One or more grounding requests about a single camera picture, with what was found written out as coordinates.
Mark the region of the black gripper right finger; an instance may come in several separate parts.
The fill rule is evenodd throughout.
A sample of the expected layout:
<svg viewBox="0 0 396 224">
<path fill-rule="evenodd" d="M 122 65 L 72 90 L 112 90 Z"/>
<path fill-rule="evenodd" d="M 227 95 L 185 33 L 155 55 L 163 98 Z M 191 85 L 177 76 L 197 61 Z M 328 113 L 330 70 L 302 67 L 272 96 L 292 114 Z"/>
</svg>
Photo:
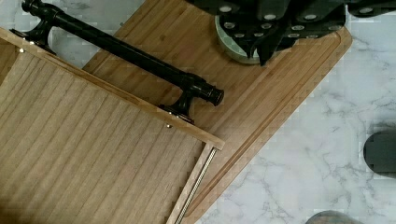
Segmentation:
<svg viewBox="0 0 396 224">
<path fill-rule="evenodd" d="M 338 31 L 346 23 L 344 6 L 296 6 L 276 24 L 257 47 L 264 66 L 277 51 L 291 48 L 299 39 L 316 39 Z"/>
</svg>

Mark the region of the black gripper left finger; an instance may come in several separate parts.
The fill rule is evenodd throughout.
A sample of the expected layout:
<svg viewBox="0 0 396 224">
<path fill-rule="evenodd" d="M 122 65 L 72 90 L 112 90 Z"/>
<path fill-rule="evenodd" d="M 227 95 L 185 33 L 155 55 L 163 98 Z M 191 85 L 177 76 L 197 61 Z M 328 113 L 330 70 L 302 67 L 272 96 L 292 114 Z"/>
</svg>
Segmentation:
<svg viewBox="0 0 396 224">
<path fill-rule="evenodd" d="M 248 58 L 257 52 L 260 59 L 270 59 L 285 33 L 287 17 L 274 12 L 243 12 L 220 15 L 219 23 Z"/>
</svg>

